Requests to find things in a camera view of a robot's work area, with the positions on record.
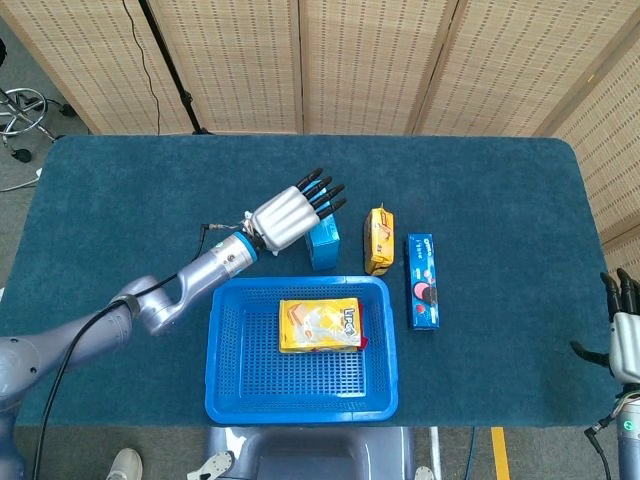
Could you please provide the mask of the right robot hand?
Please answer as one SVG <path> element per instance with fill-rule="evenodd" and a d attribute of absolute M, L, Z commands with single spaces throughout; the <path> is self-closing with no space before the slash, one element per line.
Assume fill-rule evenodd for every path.
<path fill-rule="evenodd" d="M 602 272 L 609 315 L 609 352 L 589 351 L 578 341 L 570 342 L 582 360 L 607 368 L 625 390 L 639 389 L 639 281 L 623 268 L 616 270 L 619 281 Z"/>

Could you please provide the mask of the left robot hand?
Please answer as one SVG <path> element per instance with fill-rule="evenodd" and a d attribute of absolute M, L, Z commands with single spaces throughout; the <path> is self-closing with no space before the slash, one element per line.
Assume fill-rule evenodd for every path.
<path fill-rule="evenodd" d="M 322 172 L 322 168 L 313 170 L 246 213 L 241 231 L 256 249 L 277 255 L 346 203 L 340 197 L 345 186 L 333 185 L 331 176 L 320 178 Z"/>

